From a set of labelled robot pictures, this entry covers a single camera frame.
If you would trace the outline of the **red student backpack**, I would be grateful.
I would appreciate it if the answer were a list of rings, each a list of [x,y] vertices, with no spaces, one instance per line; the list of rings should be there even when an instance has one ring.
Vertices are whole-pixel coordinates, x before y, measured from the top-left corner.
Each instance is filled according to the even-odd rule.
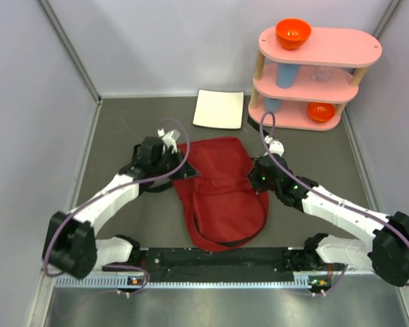
[[[263,229],[269,195],[256,193],[247,174],[253,167],[242,142],[232,136],[180,144],[198,176],[154,187],[174,188],[183,206],[188,234],[199,249],[222,252],[248,243]]]

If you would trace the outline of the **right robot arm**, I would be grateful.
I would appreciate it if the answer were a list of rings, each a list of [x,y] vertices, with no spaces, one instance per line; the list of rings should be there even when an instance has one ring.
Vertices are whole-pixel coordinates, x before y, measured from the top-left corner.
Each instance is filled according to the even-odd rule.
[[[305,263],[321,269],[327,263],[359,266],[387,283],[409,286],[409,216],[387,215],[358,206],[326,190],[312,179],[295,176],[278,154],[253,160],[247,178],[258,192],[270,191],[286,206],[324,219],[351,239],[320,236],[306,244]]]

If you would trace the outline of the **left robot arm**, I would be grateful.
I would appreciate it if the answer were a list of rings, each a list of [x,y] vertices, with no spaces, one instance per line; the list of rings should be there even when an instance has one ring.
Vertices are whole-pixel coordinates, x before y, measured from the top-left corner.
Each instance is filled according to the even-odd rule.
[[[132,161],[111,182],[85,203],[67,213],[56,212],[49,221],[42,252],[44,266],[83,279],[94,269],[120,264],[134,270],[141,261],[140,244],[129,236],[96,238],[102,227],[126,204],[144,192],[160,192],[171,181],[197,176],[187,153],[177,145],[179,131],[158,131],[134,147]]]

